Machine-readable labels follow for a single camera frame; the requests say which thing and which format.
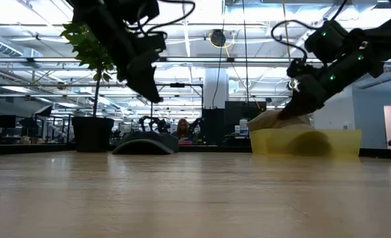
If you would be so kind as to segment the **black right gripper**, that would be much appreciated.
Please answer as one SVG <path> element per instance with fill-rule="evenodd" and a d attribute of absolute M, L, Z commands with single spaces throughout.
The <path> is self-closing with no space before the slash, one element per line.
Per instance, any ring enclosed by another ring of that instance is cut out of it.
<path fill-rule="evenodd" d="M 289 103 L 278 114 L 278 119 L 288 120 L 322 108 L 326 99 L 368 73 L 380 75 L 380 61 L 375 57 L 353 52 L 338 59 L 323 67 L 309 83 L 299 83 Z"/>

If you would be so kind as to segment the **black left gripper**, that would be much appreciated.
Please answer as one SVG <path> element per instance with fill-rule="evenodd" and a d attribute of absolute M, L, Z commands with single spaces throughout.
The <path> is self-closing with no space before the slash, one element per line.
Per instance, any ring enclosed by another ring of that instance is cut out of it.
<path fill-rule="evenodd" d="M 159 59 L 159 34 L 138 37 L 130 32 L 114 35 L 114 63 L 117 79 L 153 103 L 162 102 L 154 74 L 153 63 Z"/>

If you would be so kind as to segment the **khaki baseball cap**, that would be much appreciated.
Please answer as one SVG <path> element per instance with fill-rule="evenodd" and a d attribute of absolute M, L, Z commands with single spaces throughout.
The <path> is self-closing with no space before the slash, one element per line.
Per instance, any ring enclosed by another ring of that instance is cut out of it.
<path fill-rule="evenodd" d="M 294 129 L 309 130 L 313 129 L 310 125 L 310 119 L 307 115 L 298 116 L 286 120 L 278 119 L 279 110 L 268 110 L 247 123 L 250 132 L 263 129 Z"/>

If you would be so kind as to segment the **black baseball cap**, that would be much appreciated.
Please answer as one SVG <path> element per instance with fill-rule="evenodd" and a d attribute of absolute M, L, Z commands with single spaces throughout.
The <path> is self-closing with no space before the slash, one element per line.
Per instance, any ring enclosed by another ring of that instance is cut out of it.
<path fill-rule="evenodd" d="M 113 150 L 116 155 L 171 155 L 179 152 L 178 138 L 168 133 L 132 132 Z"/>

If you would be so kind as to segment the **yellow plastic bin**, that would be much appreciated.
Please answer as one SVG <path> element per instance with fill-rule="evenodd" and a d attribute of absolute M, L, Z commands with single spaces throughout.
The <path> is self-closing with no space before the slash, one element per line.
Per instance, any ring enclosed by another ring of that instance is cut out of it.
<path fill-rule="evenodd" d="M 324 157 L 357 157 L 361 146 L 361 130 L 294 130 L 263 129 L 250 133 L 252 153 L 267 156 L 305 157 L 291 155 L 287 152 L 287 144 L 308 131 L 326 134 L 332 145 L 332 152 Z"/>

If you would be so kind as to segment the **person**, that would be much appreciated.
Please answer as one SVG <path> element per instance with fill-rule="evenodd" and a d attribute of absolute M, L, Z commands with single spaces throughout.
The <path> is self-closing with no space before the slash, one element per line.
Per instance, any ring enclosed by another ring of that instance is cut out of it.
<path fill-rule="evenodd" d="M 172 133 L 179 141 L 192 141 L 193 136 L 190 132 L 189 124 L 185 118 L 178 121 L 176 131 Z"/>

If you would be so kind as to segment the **black cabinet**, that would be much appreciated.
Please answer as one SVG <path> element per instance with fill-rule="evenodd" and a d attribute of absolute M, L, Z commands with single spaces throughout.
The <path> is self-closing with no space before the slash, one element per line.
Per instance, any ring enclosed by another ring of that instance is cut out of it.
<path fill-rule="evenodd" d="M 225 101 L 224 108 L 204 108 L 201 135 L 207 145 L 248 145 L 248 135 L 240 134 L 239 120 L 250 121 L 266 110 L 264 101 Z"/>

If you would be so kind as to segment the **long ceiling light bar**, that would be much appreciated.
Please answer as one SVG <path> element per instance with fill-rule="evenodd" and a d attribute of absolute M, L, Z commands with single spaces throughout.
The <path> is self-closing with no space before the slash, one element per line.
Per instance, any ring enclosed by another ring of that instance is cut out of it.
<path fill-rule="evenodd" d="M 0 58 L 0 62 L 6 63 L 46 63 L 46 62 L 78 62 L 75 58 Z M 242 63 L 286 63 L 287 58 L 199 58 L 199 57 L 160 57 L 159 62 L 180 62 L 180 63 L 210 63 L 210 62 L 237 62 Z"/>

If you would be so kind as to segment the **green potted plant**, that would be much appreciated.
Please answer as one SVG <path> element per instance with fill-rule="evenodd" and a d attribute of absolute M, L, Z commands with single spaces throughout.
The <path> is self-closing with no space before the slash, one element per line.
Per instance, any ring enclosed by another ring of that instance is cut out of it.
<path fill-rule="evenodd" d="M 99 90 L 102 81 L 112 79 L 110 72 L 114 64 L 107 49 L 100 44 L 90 28 L 85 24 L 69 22 L 63 25 L 61 36 L 68 40 L 76 53 L 75 59 L 80 65 L 94 72 L 96 82 L 93 96 L 92 116 L 77 116 L 72 119 L 76 151 L 80 153 L 102 153 L 110 146 L 110 134 L 114 125 L 113 119 L 97 116 Z"/>

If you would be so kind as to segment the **black monitor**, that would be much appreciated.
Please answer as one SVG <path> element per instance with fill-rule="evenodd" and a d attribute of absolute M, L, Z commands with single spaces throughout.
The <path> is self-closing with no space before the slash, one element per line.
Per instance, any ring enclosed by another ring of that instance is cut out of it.
<path fill-rule="evenodd" d="M 0 115 L 0 128 L 15 128 L 17 117 L 15 115 Z"/>

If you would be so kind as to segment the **black gantry frame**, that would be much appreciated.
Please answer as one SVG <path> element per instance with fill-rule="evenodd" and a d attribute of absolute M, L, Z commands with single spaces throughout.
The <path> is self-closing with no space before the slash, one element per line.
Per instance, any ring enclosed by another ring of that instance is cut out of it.
<path fill-rule="evenodd" d="M 202 84 L 191 83 L 161 83 L 156 84 L 160 95 L 160 102 L 150 104 L 150 123 L 155 119 L 164 120 L 162 131 L 172 132 L 169 126 L 178 127 L 178 121 L 185 119 L 189 133 L 194 133 L 203 122 L 204 90 Z"/>

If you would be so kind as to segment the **black aluminium table frame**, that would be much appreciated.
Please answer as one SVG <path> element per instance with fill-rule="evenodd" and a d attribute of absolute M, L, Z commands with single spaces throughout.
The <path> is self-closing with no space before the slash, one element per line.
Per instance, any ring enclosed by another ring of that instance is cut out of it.
<path fill-rule="evenodd" d="M 74 151 L 75 145 L 67 144 L 31 144 L 31 145 L 0 145 L 0 155 L 13 155 L 23 153 L 49 153 L 60 151 Z M 251 147 L 239 146 L 213 146 L 213 145 L 181 145 L 182 152 L 212 152 L 212 153 L 249 153 L 252 151 Z M 391 149 L 367 149 L 360 148 L 360 157 L 374 157 L 379 159 L 391 159 Z"/>

